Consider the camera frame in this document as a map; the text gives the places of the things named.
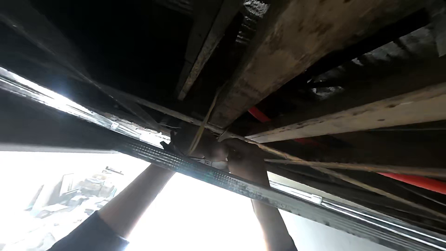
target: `person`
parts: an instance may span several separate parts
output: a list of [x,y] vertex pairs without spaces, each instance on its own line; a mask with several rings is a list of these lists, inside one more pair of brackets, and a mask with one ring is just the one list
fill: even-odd
[[[230,173],[269,187],[261,149],[238,139],[227,139]],[[122,251],[139,218],[152,203],[174,172],[149,165],[120,194],[94,212],[49,251]],[[262,227],[268,251],[297,251],[277,208],[252,200],[252,207]]]

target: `wooden beam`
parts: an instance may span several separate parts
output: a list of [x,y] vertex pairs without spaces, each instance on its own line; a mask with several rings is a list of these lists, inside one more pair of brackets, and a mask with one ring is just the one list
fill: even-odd
[[259,143],[446,119],[446,83],[248,136]]
[[442,168],[425,168],[425,167],[399,167],[390,165],[373,165],[373,164],[350,164],[350,163],[325,163],[302,160],[288,159],[265,159],[266,162],[293,164],[293,165],[311,165],[314,167],[325,167],[329,169],[346,169],[365,172],[390,172],[407,175],[429,176],[446,178],[446,169]]
[[228,126],[323,56],[421,8],[414,0],[272,1],[210,123]]
[[29,1],[3,1],[0,3],[0,21],[51,55],[59,64],[65,66],[76,78],[90,83],[134,115],[150,125],[151,129],[162,131],[160,125],[139,105],[126,99],[117,92],[110,92],[94,81],[83,66],[78,50],[46,17],[40,14]]
[[241,0],[224,0],[207,4],[198,15],[190,31],[185,64],[177,84],[176,94],[183,100],[194,84],[204,65],[222,39],[226,28],[240,10]]

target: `wooden plank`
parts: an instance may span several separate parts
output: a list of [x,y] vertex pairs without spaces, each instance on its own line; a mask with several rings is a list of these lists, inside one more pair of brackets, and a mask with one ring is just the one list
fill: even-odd
[[217,3],[214,3],[210,6],[210,10],[205,11],[194,22],[187,44],[186,62],[176,88],[179,100],[183,100],[186,97],[204,65],[222,39],[226,28],[239,11],[242,2],[241,0],[225,0],[217,9],[215,9]]
[[412,0],[273,1],[210,122],[228,126],[321,57],[420,8]]
[[446,83],[248,136],[259,143],[446,119]]
[[346,169],[365,172],[390,172],[407,175],[429,176],[446,178],[446,169],[442,168],[425,168],[425,167],[399,167],[390,165],[373,165],[373,164],[350,164],[350,163],[325,163],[302,160],[288,159],[265,159],[266,162],[293,164],[293,165],[311,165],[315,167],[325,167],[329,169]]

